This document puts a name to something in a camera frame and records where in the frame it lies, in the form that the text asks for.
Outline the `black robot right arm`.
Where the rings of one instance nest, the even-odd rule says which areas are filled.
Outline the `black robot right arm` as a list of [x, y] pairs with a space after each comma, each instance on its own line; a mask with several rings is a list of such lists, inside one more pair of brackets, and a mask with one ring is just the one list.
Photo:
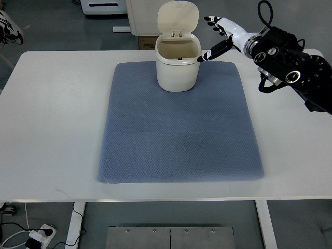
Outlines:
[[331, 66], [322, 57], [305, 53], [297, 39], [260, 17], [267, 33], [252, 47], [251, 57], [260, 68], [259, 91], [271, 93], [291, 87], [311, 112], [331, 113]]

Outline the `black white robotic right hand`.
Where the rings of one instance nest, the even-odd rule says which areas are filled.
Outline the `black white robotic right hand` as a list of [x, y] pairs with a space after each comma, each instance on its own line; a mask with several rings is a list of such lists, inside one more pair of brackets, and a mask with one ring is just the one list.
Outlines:
[[235, 47], [246, 57], [252, 58], [251, 53], [253, 47], [262, 38], [261, 34], [249, 33], [244, 28], [227, 18], [207, 16], [204, 17], [204, 19], [209, 26], [213, 26], [214, 31], [219, 31], [219, 34], [227, 37], [227, 39], [219, 42], [202, 56], [198, 57], [198, 62], [216, 59], [231, 50], [232, 47]]

